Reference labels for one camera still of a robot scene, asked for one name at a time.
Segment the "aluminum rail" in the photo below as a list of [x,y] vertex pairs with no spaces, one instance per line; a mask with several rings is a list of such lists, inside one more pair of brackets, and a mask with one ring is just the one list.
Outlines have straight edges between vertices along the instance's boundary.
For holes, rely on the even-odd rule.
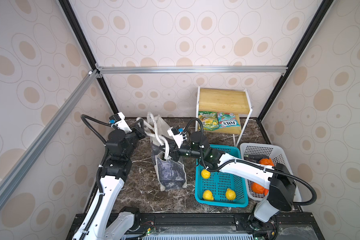
[[287,66],[99,67],[100,74],[120,73],[285,73]]

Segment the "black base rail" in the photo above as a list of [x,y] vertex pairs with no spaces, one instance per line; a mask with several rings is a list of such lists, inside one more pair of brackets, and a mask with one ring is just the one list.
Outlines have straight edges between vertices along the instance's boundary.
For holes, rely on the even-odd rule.
[[[119,214],[111,214],[107,223],[107,227],[117,219]],[[206,227],[206,228],[214,228],[214,227],[227,227],[227,229],[233,230],[233,233],[245,233],[248,229],[245,224],[243,225],[243,219],[247,219],[251,213],[186,213],[186,214],[140,214],[140,222],[148,222],[153,221],[154,226],[157,228],[156,232],[163,232],[168,228],[186,228],[186,227]],[[85,214],[77,214],[72,225],[69,230],[67,240],[72,240],[75,231],[79,229],[81,226]],[[276,215],[277,221],[279,223],[279,232],[286,227],[311,227],[318,240],[325,240],[323,234],[315,218],[310,212],[285,212]],[[272,230],[273,227],[271,223],[269,225],[269,230]],[[140,225],[140,227],[134,231],[127,231],[126,234],[143,234],[148,228],[152,228],[150,225]],[[264,235],[267,233],[267,230],[256,231],[255,235]]]

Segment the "wooden shelf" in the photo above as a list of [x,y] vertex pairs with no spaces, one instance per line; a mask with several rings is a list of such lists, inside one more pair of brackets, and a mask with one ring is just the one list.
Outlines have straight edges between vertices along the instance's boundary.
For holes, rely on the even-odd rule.
[[235,113],[238,118],[239,114],[249,114],[250,106],[244,91],[201,88],[198,110]]
[[[250,98],[247,95],[247,89],[244,89],[244,91],[231,91],[200,88],[199,86],[197,92],[196,117],[198,117],[199,111],[234,113],[240,126],[223,127],[215,131],[206,131],[239,135],[237,142],[235,138],[233,138],[233,144],[235,147],[238,147],[241,136],[252,113],[252,106]],[[241,128],[240,124],[240,114],[247,115],[243,128]]]

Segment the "blue snack bag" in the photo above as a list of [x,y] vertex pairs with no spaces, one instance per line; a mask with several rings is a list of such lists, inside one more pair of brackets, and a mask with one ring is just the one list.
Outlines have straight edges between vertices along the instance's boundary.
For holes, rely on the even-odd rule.
[[237,122],[236,116],[234,113],[217,113],[217,119],[219,121],[219,127],[240,127],[240,124]]

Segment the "fruit basket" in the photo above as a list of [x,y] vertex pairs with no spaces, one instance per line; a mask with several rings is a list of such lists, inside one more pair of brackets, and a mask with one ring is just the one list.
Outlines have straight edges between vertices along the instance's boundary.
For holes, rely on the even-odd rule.
[[[284,164],[287,167],[287,169],[289,170],[289,172],[291,174],[293,174],[291,167],[289,166],[287,157],[285,156],[284,150],[279,146],[270,145],[270,144],[251,143],[251,142],[250,143],[242,143],[240,145],[240,152],[241,152],[241,156],[240,156],[241,159],[243,159],[243,156],[245,154],[267,155],[271,158],[271,160],[273,161],[274,164],[276,164],[277,162]],[[264,194],[257,194],[254,191],[252,191],[251,190],[251,185],[252,185],[251,181],[245,180],[245,182],[246,182],[246,189],[247,189],[248,196],[253,200],[261,201],[264,198]],[[296,187],[295,197],[294,197],[293,201],[301,202],[301,195],[298,190],[298,187]]]
[[[210,145],[212,148],[229,153],[234,157],[240,158],[240,150],[237,147],[225,145]],[[244,178],[224,172],[211,172],[211,177],[204,179],[201,176],[203,166],[196,167],[195,198],[199,203],[221,206],[221,207],[246,207],[248,205],[248,195],[245,190],[246,181]],[[236,192],[235,200],[228,200],[225,197],[227,188]],[[203,200],[203,192],[210,190],[214,201]]]

